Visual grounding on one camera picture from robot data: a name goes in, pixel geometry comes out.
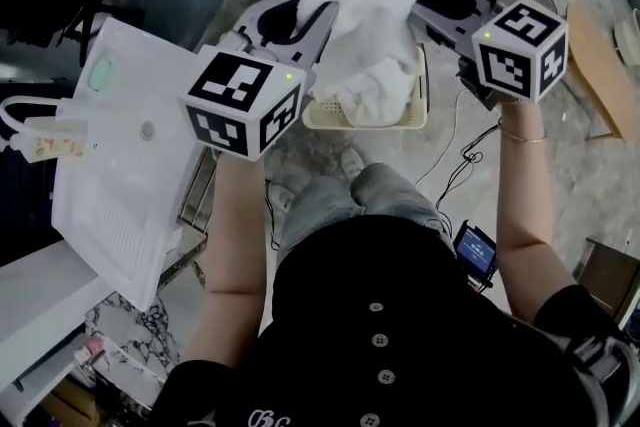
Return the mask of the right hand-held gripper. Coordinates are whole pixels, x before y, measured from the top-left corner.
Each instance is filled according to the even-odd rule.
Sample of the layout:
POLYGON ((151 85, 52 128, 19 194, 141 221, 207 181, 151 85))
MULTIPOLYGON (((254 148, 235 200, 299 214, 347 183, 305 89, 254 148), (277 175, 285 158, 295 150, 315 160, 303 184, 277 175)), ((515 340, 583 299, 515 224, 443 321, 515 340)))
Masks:
POLYGON ((458 78, 491 110, 499 93, 539 102, 567 71, 569 26, 536 0, 516 0, 493 14, 470 35, 472 15, 488 0, 418 0, 410 22, 440 45, 462 48, 458 78))

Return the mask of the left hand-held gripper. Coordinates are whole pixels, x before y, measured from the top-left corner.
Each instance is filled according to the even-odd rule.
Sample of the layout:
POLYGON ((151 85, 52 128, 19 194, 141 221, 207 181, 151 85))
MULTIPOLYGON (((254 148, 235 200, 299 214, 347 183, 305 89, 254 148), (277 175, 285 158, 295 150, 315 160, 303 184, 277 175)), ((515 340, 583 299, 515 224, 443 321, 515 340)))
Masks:
POLYGON ((298 4, 260 0, 223 42, 183 53, 178 102, 195 140, 257 161, 299 118, 339 4, 322 4, 291 38, 298 4))

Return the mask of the cream plastic basket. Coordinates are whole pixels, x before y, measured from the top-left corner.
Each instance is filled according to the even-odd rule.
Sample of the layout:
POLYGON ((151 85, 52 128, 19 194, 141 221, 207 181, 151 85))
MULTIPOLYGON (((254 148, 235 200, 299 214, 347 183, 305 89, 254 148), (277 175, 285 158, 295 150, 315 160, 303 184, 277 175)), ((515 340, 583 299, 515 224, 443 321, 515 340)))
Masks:
POLYGON ((399 122, 384 127, 357 127, 349 123, 344 112, 336 101, 318 102, 312 100, 302 113, 304 125, 312 130, 333 131, 386 131, 386 130, 419 130, 427 122, 430 109, 430 80, 426 48, 422 42, 417 44, 418 70, 410 101, 399 122))

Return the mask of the person's left forearm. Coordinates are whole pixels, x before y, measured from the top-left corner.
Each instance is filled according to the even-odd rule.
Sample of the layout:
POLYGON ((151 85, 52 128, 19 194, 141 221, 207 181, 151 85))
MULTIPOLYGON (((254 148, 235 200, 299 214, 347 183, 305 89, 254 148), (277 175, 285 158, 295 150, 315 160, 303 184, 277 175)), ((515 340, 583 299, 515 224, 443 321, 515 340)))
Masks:
POLYGON ((204 251, 205 297, 183 362, 236 367, 258 338, 267 290, 264 196, 262 161, 219 156, 204 251))

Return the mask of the dark brown box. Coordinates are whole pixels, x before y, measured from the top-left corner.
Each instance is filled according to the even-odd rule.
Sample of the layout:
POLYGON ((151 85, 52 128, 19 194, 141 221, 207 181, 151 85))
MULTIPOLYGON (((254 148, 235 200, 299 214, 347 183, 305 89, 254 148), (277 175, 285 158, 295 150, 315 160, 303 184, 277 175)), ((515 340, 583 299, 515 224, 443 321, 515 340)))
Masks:
POLYGON ((640 299, 640 259, 594 239, 586 241, 591 252, 578 282, 617 324, 623 325, 640 299))

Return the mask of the person's right white shoe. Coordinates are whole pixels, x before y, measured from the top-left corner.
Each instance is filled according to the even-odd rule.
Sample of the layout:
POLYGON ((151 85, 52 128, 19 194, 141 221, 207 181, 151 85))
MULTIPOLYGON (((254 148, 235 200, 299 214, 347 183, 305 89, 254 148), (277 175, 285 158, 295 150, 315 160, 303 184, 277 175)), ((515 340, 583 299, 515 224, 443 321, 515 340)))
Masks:
POLYGON ((340 164, 345 177, 350 182, 355 180, 365 168, 361 155, 353 147, 348 147, 341 153, 340 164))

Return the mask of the person's white shoe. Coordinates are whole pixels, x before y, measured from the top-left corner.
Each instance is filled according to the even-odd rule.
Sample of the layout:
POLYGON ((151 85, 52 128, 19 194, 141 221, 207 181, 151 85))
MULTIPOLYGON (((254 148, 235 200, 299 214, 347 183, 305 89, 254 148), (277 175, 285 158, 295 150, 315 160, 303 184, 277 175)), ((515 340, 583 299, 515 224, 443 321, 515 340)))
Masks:
POLYGON ((341 153, 340 164, 345 177, 350 182, 355 180, 365 168, 361 155, 353 147, 348 147, 341 153))
POLYGON ((295 199, 295 193, 282 185, 273 183, 269 183, 267 189, 267 197, 273 209, 287 214, 295 199))

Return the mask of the light wooden table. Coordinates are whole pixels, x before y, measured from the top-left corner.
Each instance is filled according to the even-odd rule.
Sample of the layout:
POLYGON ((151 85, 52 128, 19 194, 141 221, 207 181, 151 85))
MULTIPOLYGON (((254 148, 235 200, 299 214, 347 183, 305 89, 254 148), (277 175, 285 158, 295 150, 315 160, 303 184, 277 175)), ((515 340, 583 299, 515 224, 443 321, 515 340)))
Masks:
POLYGON ((635 90, 629 74, 610 39, 579 4, 566 9, 569 26, 567 69, 606 125, 604 134, 586 138, 588 142, 618 139, 635 140, 635 90))

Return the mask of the person's left white shoe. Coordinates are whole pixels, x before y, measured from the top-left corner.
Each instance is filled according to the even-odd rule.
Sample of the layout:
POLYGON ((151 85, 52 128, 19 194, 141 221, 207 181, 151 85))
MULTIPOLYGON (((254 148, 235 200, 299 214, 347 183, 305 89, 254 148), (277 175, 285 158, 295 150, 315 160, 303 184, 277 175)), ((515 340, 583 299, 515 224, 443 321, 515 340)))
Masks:
POLYGON ((273 209, 287 214, 295 199, 295 193, 282 185, 273 183, 269 183, 267 189, 267 197, 273 209))

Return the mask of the person's legs in grey jeans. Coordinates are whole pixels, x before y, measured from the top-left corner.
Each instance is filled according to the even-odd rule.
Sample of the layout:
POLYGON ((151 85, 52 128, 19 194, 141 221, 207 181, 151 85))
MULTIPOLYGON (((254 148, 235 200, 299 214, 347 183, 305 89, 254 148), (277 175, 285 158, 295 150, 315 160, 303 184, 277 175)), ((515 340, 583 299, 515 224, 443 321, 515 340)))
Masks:
POLYGON ((318 230, 359 215, 407 219, 435 231, 449 248, 453 246, 434 205, 389 165, 373 163, 350 185, 337 177, 319 176, 295 196, 285 216, 277 261, 282 262, 295 245, 318 230))

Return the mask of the white round disc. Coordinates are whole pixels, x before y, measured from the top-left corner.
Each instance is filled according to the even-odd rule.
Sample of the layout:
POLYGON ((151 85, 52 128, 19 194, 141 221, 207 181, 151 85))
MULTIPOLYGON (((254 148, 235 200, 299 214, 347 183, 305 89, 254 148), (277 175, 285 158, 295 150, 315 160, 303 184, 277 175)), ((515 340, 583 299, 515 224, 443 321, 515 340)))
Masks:
POLYGON ((618 21, 613 28, 615 47, 627 66, 640 66, 640 10, 618 21))

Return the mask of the green soap bar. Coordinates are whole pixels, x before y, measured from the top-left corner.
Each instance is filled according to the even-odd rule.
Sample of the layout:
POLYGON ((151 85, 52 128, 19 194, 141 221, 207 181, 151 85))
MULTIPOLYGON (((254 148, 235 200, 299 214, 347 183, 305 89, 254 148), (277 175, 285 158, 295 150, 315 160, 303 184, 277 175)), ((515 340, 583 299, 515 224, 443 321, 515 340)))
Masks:
POLYGON ((100 58, 93 66, 88 78, 88 87, 94 92, 100 92, 110 82, 113 63, 109 57, 100 58))

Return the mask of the steel rack stand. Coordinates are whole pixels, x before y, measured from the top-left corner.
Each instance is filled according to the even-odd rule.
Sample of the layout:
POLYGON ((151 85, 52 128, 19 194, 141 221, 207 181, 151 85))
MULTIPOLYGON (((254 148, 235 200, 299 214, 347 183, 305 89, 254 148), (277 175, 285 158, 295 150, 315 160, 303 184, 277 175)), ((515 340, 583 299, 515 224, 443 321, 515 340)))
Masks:
POLYGON ((161 290, 184 269, 196 269, 196 277, 204 284, 203 272, 193 261, 200 255, 207 242, 207 226, 214 198, 214 179, 217 158, 205 148, 198 161, 178 214, 178 226, 182 238, 178 246, 167 255, 161 272, 158 289, 161 290))

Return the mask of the white ceramic sink basin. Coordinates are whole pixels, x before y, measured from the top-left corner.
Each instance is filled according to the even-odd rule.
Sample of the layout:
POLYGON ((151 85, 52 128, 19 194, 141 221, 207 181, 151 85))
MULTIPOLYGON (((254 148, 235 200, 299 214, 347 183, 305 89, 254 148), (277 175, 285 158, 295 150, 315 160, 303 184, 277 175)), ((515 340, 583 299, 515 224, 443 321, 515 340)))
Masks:
POLYGON ((114 18, 94 39, 62 119, 82 120, 81 157, 56 167, 52 225, 134 307, 152 304, 200 149, 178 102, 185 50, 114 18), (88 87, 112 60, 109 84, 88 87))

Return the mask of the black handheld screen device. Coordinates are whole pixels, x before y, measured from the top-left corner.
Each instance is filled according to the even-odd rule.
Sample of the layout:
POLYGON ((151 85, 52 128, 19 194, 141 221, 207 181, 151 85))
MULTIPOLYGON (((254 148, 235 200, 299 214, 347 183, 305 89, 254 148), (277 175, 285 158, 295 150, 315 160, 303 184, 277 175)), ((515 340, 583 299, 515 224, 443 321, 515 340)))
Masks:
POLYGON ((496 243, 470 220, 465 220, 453 246, 457 261, 467 274, 469 286, 478 293, 492 288, 497 270, 496 243))

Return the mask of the white arched faucet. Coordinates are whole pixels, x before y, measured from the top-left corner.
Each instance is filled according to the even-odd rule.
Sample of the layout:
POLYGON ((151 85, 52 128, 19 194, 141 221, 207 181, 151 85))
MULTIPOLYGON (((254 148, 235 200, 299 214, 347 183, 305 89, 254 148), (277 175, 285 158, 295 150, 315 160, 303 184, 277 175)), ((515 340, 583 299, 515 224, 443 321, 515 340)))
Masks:
MULTIPOLYGON (((21 96, 21 95, 11 96, 4 99, 2 102, 0 102, 0 120, 7 127, 12 129, 14 133, 25 132, 25 133, 31 133, 35 136, 47 137, 48 133, 45 132, 44 130, 37 130, 31 127, 27 127, 24 124, 24 121, 30 117, 27 117, 24 121, 19 121, 8 112, 8 108, 14 105, 34 105, 34 106, 62 108, 68 103, 69 103, 68 99, 51 99, 51 98, 45 98, 45 97, 21 96)), ((0 142, 0 151, 4 151, 8 147, 9 139, 2 140, 0 142)))

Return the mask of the clear soap bottle orange label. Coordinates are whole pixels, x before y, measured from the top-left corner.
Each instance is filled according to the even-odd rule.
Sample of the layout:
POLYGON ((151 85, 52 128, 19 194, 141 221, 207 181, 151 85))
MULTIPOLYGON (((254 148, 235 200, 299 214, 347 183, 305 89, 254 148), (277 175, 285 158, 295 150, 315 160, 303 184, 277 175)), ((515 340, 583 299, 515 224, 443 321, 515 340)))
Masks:
POLYGON ((8 147, 22 154, 28 163, 36 163, 60 157, 81 157, 86 141, 86 123, 56 117, 30 117, 24 121, 27 127, 44 130, 47 137, 16 132, 8 147))

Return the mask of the person's black buttoned shirt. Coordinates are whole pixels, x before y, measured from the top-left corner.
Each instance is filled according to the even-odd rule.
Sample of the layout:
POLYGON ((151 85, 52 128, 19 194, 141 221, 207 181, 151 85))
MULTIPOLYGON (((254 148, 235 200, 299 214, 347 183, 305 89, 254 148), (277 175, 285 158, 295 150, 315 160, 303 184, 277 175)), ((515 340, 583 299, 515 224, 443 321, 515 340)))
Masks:
POLYGON ((176 366, 152 427, 596 427, 552 342, 617 333, 580 286, 532 326, 472 291, 430 229, 358 216, 280 263, 272 322, 238 369, 176 366))

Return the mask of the black cabinet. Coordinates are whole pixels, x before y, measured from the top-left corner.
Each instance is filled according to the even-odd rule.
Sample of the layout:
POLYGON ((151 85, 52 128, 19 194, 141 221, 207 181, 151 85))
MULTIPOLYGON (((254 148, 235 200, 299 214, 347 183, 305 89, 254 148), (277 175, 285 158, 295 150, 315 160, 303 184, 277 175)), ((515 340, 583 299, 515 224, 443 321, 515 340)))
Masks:
MULTIPOLYGON (((0 83, 0 102, 14 95, 68 97, 63 83, 0 83)), ((20 121, 52 116, 51 106, 13 105, 7 111, 20 121)), ((0 119, 0 146, 15 133, 0 119)), ((28 163, 9 146, 0 151, 0 267, 61 240, 51 226, 56 161, 28 163)))

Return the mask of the marble pattern cabinet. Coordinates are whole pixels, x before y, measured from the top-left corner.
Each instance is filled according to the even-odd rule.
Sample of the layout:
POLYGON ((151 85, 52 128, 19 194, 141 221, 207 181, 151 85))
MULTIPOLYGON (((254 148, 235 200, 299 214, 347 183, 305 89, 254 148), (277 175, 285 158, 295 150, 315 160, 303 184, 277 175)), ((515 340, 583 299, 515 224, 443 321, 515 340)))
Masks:
POLYGON ((86 315, 86 327, 102 340, 93 363, 131 399, 150 407, 177 365, 196 327, 205 278, 198 258, 164 285, 144 312, 111 294, 86 315))

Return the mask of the pink bottle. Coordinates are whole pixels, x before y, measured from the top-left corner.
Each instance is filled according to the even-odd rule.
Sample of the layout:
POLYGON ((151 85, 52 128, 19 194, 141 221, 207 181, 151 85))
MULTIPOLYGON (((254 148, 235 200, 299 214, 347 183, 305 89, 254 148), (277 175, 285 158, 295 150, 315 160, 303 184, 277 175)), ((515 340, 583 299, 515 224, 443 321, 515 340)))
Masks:
POLYGON ((78 367, 92 366, 105 355, 105 339, 102 334, 95 333, 74 352, 74 361, 78 367))

